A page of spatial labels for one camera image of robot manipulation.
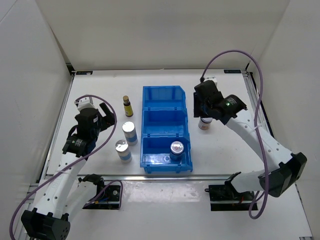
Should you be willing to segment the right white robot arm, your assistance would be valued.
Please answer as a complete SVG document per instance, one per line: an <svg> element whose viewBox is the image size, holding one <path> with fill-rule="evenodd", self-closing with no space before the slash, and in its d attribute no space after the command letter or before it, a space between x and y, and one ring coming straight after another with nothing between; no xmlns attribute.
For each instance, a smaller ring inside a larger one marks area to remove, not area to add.
<svg viewBox="0 0 320 240"><path fill-rule="evenodd" d="M237 172L229 177L224 188L227 198L236 200L251 191L263 191L278 198L300 178L306 156L293 153L255 125L247 105L239 97L234 94L223 97L215 82L206 80L194 87L193 105L194 117L220 121L240 136L264 164L263 170Z"/></svg>

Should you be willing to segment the yellow-label brown bottle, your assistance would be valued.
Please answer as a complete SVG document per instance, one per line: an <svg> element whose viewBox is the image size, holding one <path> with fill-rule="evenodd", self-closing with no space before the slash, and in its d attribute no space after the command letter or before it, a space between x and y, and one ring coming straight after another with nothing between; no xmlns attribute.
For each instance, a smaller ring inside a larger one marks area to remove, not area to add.
<svg viewBox="0 0 320 240"><path fill-rule="evenodd" d="M133 109L132 109L129 97L127 95L124 95L122 99L123 99L125 115L127 117L132 117L134 113L133 113Z"/></svg>

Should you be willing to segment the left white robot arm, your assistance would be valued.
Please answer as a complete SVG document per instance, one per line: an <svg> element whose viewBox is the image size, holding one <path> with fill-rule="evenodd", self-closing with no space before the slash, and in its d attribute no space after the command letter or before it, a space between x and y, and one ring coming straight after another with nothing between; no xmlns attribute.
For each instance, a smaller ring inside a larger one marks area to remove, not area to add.
<svg viewBox="0 0 320 240"><path fill-rule="evenodd" d="M87 175L79 187L71 192L80 170L88 158L104 147L105 140L97 146L99 134L108 128L114 131L117 115L105 100L95 108L90 95L77 99L79 113L62 148L62 157L56 173L40 184L36 190L46 187L42 197L32 210L25 210L21 222L29 237L38 240L64 240L67 238L72 218L91 200L100 200L105 194L102 177Z"/></svg>

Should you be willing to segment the silver-lid blue-band jar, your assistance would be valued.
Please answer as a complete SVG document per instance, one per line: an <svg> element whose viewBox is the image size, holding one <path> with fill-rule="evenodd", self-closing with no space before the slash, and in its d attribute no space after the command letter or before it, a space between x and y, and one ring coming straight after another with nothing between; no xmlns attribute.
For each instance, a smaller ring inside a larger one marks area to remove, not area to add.
<svg viewBox="0 0 320 240"><path fill-rule="evenodd" d="M127 121L122 125L122 131L124 137L129 146L134 146L138 143L138 136L136 132L136 127L133 122Z"/></svg>
<svg viewBox="0 0 320 240"><path fill-rule="evenodd" d="M119 159L124 163L129 163L132 160L130 146L126 140L120 139L115 143L115 150Z"/></svg>

